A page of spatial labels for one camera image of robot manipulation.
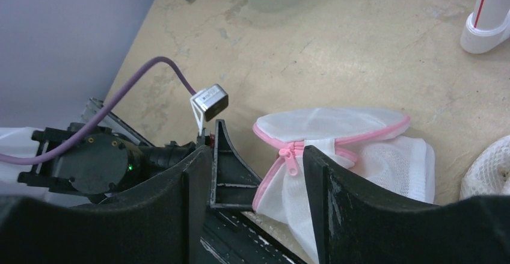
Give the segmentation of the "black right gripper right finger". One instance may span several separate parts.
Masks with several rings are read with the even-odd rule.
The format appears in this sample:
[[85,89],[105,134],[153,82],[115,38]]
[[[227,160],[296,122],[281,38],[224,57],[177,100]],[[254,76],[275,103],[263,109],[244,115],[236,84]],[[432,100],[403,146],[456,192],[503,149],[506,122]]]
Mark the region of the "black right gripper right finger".
[[416,201],[340,166],[314,146],[304,175],[321,263],[508,263],[509,197]]

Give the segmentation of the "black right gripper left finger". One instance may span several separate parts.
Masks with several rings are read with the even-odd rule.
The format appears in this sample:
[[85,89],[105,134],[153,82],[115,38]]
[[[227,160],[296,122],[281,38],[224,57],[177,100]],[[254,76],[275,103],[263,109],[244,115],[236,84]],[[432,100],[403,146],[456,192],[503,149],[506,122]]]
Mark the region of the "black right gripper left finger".
[[209,202],[212,152],[100,204],[1,198],[2,263],[195,263]]

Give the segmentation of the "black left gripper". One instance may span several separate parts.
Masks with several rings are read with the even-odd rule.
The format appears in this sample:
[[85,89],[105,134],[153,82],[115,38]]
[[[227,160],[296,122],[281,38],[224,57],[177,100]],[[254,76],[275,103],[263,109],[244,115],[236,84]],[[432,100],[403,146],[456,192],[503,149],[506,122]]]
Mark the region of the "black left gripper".
[[261,177],[240,157],[227,132],[224,120],[215,122],[215,133],[203,129],[196,142],[179,145],[175,141],[163,147],[140,144],[144,155],[142,175],[156,175],[172,168],[200,146],[213,147],[209,206],[223,210],[252,210],[252,202]]

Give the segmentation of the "pink-trimmed white laundry bag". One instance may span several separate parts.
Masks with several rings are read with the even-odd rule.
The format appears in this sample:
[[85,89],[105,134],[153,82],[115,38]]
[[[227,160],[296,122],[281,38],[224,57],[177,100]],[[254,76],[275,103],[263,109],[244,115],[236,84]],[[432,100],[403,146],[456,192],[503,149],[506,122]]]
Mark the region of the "pink-trimmed white laundry bag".
[[432,203],[434,150],[421,138],[406,137],[409,127],[409,116],[382,108],[309,108],[258,118],[254,133],[278,154],[256,191],[253,210],[286,224],[318,263],[304,177],[306,146],[391,192]]

